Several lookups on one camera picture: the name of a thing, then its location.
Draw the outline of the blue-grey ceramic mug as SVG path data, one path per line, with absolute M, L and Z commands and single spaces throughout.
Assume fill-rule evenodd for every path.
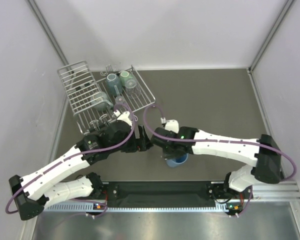
M 123 85 L 120 78 L 115 73 L 110 73 L 106 77 L 106 86 L 108 88 L 109 93 L 117 97 L 123 92 Z

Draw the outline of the green teal mug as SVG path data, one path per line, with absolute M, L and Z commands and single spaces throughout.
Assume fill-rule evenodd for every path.
M 128 71 L 122 71 L 119 75 L 119 78 L 121 80 L 121 84 L 125 87 L 127 81 L 131 78 L 130 73 Z

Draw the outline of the clear glass tumbler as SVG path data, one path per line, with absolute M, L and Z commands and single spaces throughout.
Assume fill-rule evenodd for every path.
M 126 95 L 131 99 L 136 99 L 141 95 L 141 89 L 138 81 L 134 78 L 130 78 L 125 82 Z

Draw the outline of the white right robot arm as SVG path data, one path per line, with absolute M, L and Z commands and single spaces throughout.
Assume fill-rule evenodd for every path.
M 162 148 L 168 159 L 183 155 L 211 155 L 235 160 L 244 165 L 228 173 L 223 192 L 236 198 L 255 184 L 278 184 L 282 180 L 280 149 L 272 136 L 239 139 L 215 135 L 203 130 L 182 126 L 178 130 L 165 125 L 152 131 L 151 142 Z

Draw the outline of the clear wine glass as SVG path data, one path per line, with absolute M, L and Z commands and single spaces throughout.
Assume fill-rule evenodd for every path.
M 114 108 L 121 112 L 125 112 L 127 110 L 127 107 L 128 107 L 128 103 L 127 103 L 126 99 L 122 95 L 118 95 L 115 98 Z

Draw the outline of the blue plastic cup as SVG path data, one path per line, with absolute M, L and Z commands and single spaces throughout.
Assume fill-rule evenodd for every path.
M 189 155 L 185 154 L 178 158 L 166 159 L 165 162 L 170 168 L 176 168 L 183 165 L 188 160 Z

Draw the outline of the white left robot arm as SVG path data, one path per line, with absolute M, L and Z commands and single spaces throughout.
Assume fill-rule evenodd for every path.
M 65 178 L 85 169 L 109 155 L 146 152 L 153 147 L 145 127 L 138 125 L 136 137 L 133 123 L 116 120 L 96 134 L 83 137 L 62 156 L 37 171 L 12 176 L 8 182 L 12 193 L 10 203 L 15 203 L 16 213 L 23 221 L 30 220 L 46 208 L 63 201 L 103 194 L 103 183 L 96 173 L 78 180 L 65 182 Z

